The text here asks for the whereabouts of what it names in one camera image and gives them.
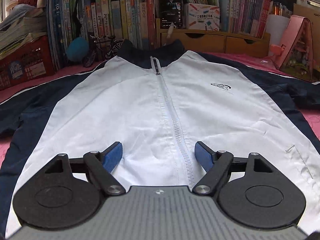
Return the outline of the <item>white and navy zip jacket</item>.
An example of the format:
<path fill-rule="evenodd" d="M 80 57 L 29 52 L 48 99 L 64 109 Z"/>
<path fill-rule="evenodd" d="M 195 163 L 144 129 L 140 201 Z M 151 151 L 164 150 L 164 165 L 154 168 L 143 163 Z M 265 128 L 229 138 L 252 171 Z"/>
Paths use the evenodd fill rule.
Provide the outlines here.
<path fill-rule="evenodd" d="M 124 42 L 95 70 L 25 89 L 1 102 L 1 235 L 20 224 L 13 194 L 59 153 L 80 158 L 115 141 L 115 178 L 132 185 L 195 184 L 194 147 L 245 157 L 258 152 L 306 197 L 299 226 L 319 229 L 319 139 L 302 110 L 319 110 L 319 84 L 185 50 L 181 42 L 142 51 Z"/>

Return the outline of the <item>miniature black bicycle model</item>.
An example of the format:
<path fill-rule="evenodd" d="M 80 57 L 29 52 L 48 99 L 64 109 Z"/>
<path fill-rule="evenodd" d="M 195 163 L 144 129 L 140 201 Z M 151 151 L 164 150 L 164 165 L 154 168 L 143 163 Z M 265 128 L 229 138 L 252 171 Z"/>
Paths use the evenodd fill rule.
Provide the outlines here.
<path fill-rule="evenodd" d="M 114 35 L 89 38 L 89 52 L 82 59 L 82 65 L 89 68 L 94 62 L 108 61 L 117 55 L 122 47 L 124 39 L 116 40 Z"/>

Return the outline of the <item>blue round ball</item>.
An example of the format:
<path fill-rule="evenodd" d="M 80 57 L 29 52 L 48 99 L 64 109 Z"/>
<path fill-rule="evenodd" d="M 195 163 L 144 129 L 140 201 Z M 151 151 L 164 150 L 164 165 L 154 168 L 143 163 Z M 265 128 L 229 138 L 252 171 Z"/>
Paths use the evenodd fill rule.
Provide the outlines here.
<path fill-rule="evenodd" d="M 83 37 L 77 37 L 69 45 L 66 55 L 72 62 L 80 62 L 89 52 L 89 43 Z"/>

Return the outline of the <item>red plastic crate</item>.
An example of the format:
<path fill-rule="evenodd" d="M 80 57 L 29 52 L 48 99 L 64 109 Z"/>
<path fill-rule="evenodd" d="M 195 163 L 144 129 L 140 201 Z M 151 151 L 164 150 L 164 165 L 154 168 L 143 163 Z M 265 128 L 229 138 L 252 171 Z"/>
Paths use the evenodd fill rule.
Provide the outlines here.
<path fill-rule="evenodd" d="M 48 36 L 28 42 L 1 59 L 1 90 L 56 73 Z"/>

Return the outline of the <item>wooden desktop drawer organizer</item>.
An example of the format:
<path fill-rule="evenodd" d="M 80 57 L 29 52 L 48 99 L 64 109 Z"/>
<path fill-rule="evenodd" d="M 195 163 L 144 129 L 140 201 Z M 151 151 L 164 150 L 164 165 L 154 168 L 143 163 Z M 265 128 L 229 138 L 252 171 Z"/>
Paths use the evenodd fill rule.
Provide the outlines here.
<path fill-rule="evenodd" d="M 193 29 L 162 29 L 160 19 L 156 20 L 157 47 L 180 40 L 186 50 L 204 53 L 245 54 L 263 58 L 268 55 L 270 37 L 264 33 L 262 38 L 221 31 L 205 31 Z"/>

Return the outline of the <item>pink house-shaped diorama box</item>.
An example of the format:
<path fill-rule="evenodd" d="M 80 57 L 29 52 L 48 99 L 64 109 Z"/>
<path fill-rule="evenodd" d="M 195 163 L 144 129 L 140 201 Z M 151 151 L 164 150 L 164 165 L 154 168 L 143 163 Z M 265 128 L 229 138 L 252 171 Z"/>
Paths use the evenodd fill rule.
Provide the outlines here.
<path fill-rule="evenodd" d="M 267 23 L 267 32 L 270 33 L 269 56 L 274 57 L 277 65 L 281 66 L 290 55 L 297 55 L 299 59 L 310 64 L 311 70 L 315 60 L 313 53 L 312 27 L 308 18 L 292 15 L 290 18 L 283 16 L 270 16 Z M 312 74 L 308 79 L 301 80 L 312 82 Z"/>

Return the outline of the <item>row of upright books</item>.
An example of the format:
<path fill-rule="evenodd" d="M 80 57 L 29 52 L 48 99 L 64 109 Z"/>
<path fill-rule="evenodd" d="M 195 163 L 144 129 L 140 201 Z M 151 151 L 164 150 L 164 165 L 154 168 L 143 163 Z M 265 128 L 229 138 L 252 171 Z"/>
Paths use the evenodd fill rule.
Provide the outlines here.
<path fill-rule="evenodd" d="M 285 18 L 292 15 L 292 7 L 284 0 L 183 0 L 183 27 L 176 28 L 172 23 L 169 35 L 174 29 L 187 29 L 184 13 L 187 3 L 220 7 L 219 31 L 256 38 L 268 33 L 271 15 Z M 49 48 L 56 69 L 74 63 L 67 59 L 66 52 L 77 37 L 89 43 L 90 36 L 114 35 L 116 40 L 129 41 L 136 49 L 158 48 L 159 0 L 38 0 L 37 5 L 47 11 Z"/>

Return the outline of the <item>white label printer box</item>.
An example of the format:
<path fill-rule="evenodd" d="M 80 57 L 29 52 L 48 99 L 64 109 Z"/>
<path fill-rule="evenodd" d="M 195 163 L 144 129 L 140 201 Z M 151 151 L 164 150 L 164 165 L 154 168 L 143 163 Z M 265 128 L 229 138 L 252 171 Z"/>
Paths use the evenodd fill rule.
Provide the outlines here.
<path fill-rule="evenodd" d="M 219 31 L 220 7 L 187 3 L 184 6 L 185 27 L 192 30 Z"/>

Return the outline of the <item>black smartphone on stand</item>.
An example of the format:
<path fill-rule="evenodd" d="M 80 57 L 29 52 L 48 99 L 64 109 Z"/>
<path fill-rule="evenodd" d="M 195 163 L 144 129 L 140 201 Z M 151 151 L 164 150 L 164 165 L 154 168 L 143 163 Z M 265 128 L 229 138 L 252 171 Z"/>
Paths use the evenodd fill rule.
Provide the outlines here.
<path fill-rule="evenodd" d="M 173 23 L 176 28 L 183 27 L 183 0 L 159 0 L 159 19 L 161 29 L 169 29 Z"/>

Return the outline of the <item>stack of papers and booklets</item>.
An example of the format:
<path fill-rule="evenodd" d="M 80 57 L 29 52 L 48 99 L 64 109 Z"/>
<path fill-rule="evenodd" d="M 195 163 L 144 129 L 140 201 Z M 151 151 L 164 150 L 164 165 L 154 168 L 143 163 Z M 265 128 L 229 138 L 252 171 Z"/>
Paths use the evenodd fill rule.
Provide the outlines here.
<path fill-rule="evenodd" d="M 47 35 L 46 12 L 28 4 L 16 5 L 1 22 L 1 59 L 44 35 Z"/>

